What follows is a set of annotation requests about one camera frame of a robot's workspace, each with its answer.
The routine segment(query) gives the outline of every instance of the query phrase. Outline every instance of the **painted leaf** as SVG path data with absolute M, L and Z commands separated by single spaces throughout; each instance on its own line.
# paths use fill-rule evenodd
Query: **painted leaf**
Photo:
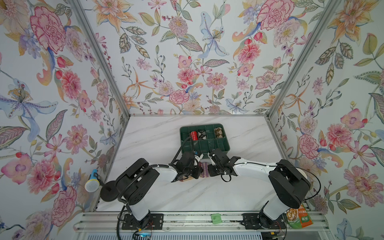
M 183 17 L 189 21 L 192 21 L 192 18 L 191 18 L 191 15 L 189 14 L 188 11 L 181 11 L 181 14 L 183 15 Z
M 353 58 L 353 49 L 348 43 L 340 43 L 340 51 L 347 59 Z
M 325 52 L 323 52 L 320 55 L 319 59 L 317 59 L 315 63 L 318 65 L 326 64 L 331 59 L 331 56 L 333 55 L 335 50 L 336 50 L 336 47 L 331 47 L 331 48 L 325 50 Z
M 358 63 L 355 63 L 354 66 L 362 67 L 362 66 L 369 64 L 373 60 L 374 60 L 373 58 L 364 58 L 364 59 L 360 60 Z
M 147 34 L 143 29 L 137 27 L 137 26 L 129 26 L 126 28 L 126 30 L 130 33 L 136 34 L 136 35 L 144 35 Z
M 265 108 L 258 108 L 258 109 L 256 109 L 256 110 L 254 110 L 253 112 L 254 112 L 254 113 L 262 113 L 262 112 L 264 112 L 264 111 L 266 111 Z
M 192 41 L 192 42 L 180 41 L 177 44 L 186 47 L 190 51 L 195 51 L 195 52 L 203 51 L 203 49 L 201 48 L 200 44 L 197 41 Z
M 131 49 L 127 34 L 123 33 L 119 39 L 120 53 L 126 53 Z
M 140 44 L 140 45 L 144 45 L 147 43 L 147 41 L 140 36 L 133 35 L 131 36 L 131 39 L 133 39 L 137 44 Z
M 166 40 L 168 40 L 168 39 L 173 39 L 173 38 L 175 38 L 175 37 L 176 37 L 176 35 L 175 35 L 173 32 L 171 32 L 171 31 L 166 31 L 166 32 L 163 34 L 163 36 L 161 37 L 160 42 L 164 42 L 164 41 L 166 41 Z
M 269 90 L 269 89 L 265 89 L 264 91 L 262 91 L 262 92 L 260 92 L 260 93 L 257 93 L 255 97 L 256 97 L 256 98 L 259 98 L 259 97 L 263 96 L 263 95 L 266 94 L 266 93 L 271 93 L 271 90 Z
M 360 75 L 354 76 L 356 79 L 365 80 L 372 84 L 380 83 L 380 72 L 379 71 L 369 71 L 362 73 Z
M 47 142 L 60 130 L 61 125 L 63 124 L 64 114 L 66 110 L 60 111 L 56 117 L 48 124 L 45 137 L 47 138 Z
M 204 66 L 214 68 L 214 67 L 223 65 L 224 63 L 229 63 L 229 62 L 226 60 L 223 60 L 223 59 L 221 59 L 221 60 L 211 59 L 211 60 L 207 61 L 206 63 L 204 63 Z
M 337 69 L 342 69 L 344 66 L 344 58 L 340 53 L 336 53 L 335 55 L 335 67 Z
M 65 13 L 65 9 L 67 7 L 64 5 L 64 4 L 61 4 L 59 3 L 57 6 L 56 6 L 56 9 L 55 9 L 55 13 L 57 15 L 63 15 Z
M 339 202 L 341 203 L 341 205 L 343 205 L 343 207 L 345 207 L 348 210 L 353 210 L 361 207 L 351 199 L 341 199 Z
M 372 33 L 367 33 L 367 38 L 365 39 L 364 45 L 362 47 L 362 52 L 366 55 L 371 55 L 375 52 L 377 47 L 377 38 Z
M 384 43 L 379 47 L 379 49 L 376 52 L 375 58 L 381 56 L 384 53 Z
M 384 149 L 379 147 L 370 147 L 369 149 L 375 154 L 377 161 L 384 167 Z
M 153 20 L 153 18 L 151 17 L 151 15 L 147 14 L 147 13 L 139 13 L 139 15 L 141 16 L 141 18 L 143 19 L 144 23 L 148 26 L 153 26 L 155 25 L 155 21 Z
M 311 18 L 311 20 L 310 20 L 310 22 L 309 22 L 308 24 L 310 24 L 310 23 L 313 22 L 313 21 L 318 20 L 318 19 L 320 18 L 320 16 L 321 16 L 322 13 L 323 13 L 323 12 L 319 12 L 319 13 L 315 14 L 315 15 Z
M 25 130 L 24 127 L 0 127 L 0 150 L 14 143 Z
M 191 34 L 189 33 L 186 33 L 184 34 L 183 36 L 179 37 L 181 40 L 184 40 L 184 41 L 187 41 L 187 42 L 192 42 L 192 41 L 196 41 L 196 39 L 194 38 L 194 36 L 192 36 Z
M 384 97 L 378 93 L 370 93 L 375 101 L 375 112 L 384 124 Z
M 152 36 L 155 36 L 156 34 L 158 34 L 159 31 L 160 31 L 160 26 L 154 27 L 152 30 Z
M 331 63 L 328 67 L 327 74 L 325 75 L 325 80 L 327 81 L 327 85 L 329 85 L 333 79 L 334 68 L 333 63 Z
M 145 58 L 150 58 L 149 57 L 149 54 L 147 52 L 147 50 L 145 50 L 144 48 L 140 47 L 139 45 L 135 44 L 135 47 L 137 49 L 137 51 Z
M 52 198 L 54 198 L 56 196 L 57 193 L 55 194 L 52 194 L 52 190 L 50 189 L 47 194 L 41 199 L 40 202 L 46 202 L 46 201 L 49 201 L 51 200 Z

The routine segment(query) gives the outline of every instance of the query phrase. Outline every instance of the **pink peony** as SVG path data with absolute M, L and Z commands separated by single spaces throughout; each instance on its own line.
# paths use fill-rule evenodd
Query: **pink peony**
M 38 194 L 49 188 L 55 177 L 55 166 L 53 162 L 43 159 L 35 164 L 31 170 L 31 177 L 28 178 L 30 192 Z
M 195 71 L 192 70 L 192 68 L 183 68 L 177 74 L 177 78 L 185 83 L 192 81 L 194 77 L 195 77 Z
M 30 17 L 31 28 L 40 45 L 57 54 L 65 45 L 65 31 L 60 18 L 46 7 L 35 7 L 35 15 Z
M 22 184 L 31 169 L 31 159 L 28 154 L 23 154 L 19 159 L 8 162 L 1 168 L 1 172 L 12 179 L 12 182 Z
M 237 71 L 237 73 L 240 75 L 243 75 L 244 77 L 248 77 L 249 74 L 251 73 L 251 70 L 253 69 L 253 66 L 254 64 L 253 63 L 246 63 L 246 64 L 243 64 L 239 70 Z
M 89 99 L 88 94 L 85 90 L 83 90 L 79 95 L 79 105 L 80 105 L 80 109 L 83 110 L 84 112 L 86 112 L 85 110 L 86 108 L 89 108 L 90 106 L 92 106 L 91 100 Z
M 97 100 L 99 100 L 99 102 L 102 102 L 103 103 L 103 106 L 106 107 L 108 105 L 108 99 L 109 99 L 109 94 L 108 94 L 108 84 L 107 84 L 107 80 L 103 80 L 102 83 L 98 83 L 96 85 L 97 87 Z
M 184 36 L 188 32 L 187 22 L 179 16 L 172 18 L 168 26 L 171 32 L 178 37 Z
M 64 90 L 65 95 L 70 99 L 77 98 L 81 91 L 80 78 L 77 76 L 77 73 L 65 71 L 61 77 L 61 87 Z
M 304 134 L 299 138 L 300 151 L 309 159 L 314 159 L 319 155 L 317 149 L 319 145 L 316 143 L 316 139 L 310 135 Z
M 182 104 L 189 100 L 189 93 L 185 90 L 177 90 L 169 95 L 169 100 L 175 104 Z
M 73 28 L 69 27 L 66 29 L 65 47 L 77 60 L 81 61 L 83 58 L 83 43 L 81 42 L 79 33 Z
M 366 165 L 363 165 L 362 168 L 353 166 L 351 170 L 344 170 L 344 178 L 349 181 L 347 194 L 356 197 L 359 203 L 362 203 L 364 197 L 365 204 L 370 207 L 374 207 L 377 202 L 383 203 L 383 195 L 380 192 L 384 190 L 384 185 L 375 182 L 378 179 L 377 175 L 368 175 L 369 168 Z
M 225 77 L 222 73 L 215 73 L 215 75 L 211 74 L 209 77 L 207 77 L 207 83 L 206 85 L 210 88 L 212 87 L 216 91 L 224 88 L 224 86 L 227 84 L 227 77 Z
M 350 129 L 359 129 L 364 127 L 364 123 L 361 121 L 362 115 L 358 108 L 353 109 L 348 114 L 344 115 L 340 121 Z
M 187 58 L 186 56 L 179 56 L 179 68 L 187 68 L 191 65 L 192 59 Z
M 238 59 L 241 63 L 250 63 L 260 56 L 260 47 L 255 43 L 245 45 L 239 53 Z
M 267 88 L 273 85 L 275 82 L 279 81 L 282 77 L 282 74 L 275 74 L 272 71 L 267 71 L 266 73 L 264 73 L 263 76 L 259 76 L 256 78 L 256 89 Z
M 72 131 L 68 131 L 69 137 L 64 138 L 64 142 L 67 143 L 68 150 L 72 149 L 72 155 L 79 153 L 79 148 L 88 146 L 87 129 L 83 128 L 83 125 L 72 126 Z
M 327 137 L 336 147 L 345 147 L 352 141 L 351 131 L 341 124 L 331 124 L 328 127 Z
M 53 225 L 60 227 L 72 215 L 76 205 L 76 197 L 76 190 L 72 186 L 68 186 L 67 190 L 59 192 L 51 211 Z
M 294 7 L 291 0 L 267 0 L 257 15 L 256 23 L 261 23 L 260 29 L 277 28 L 288 20 Z

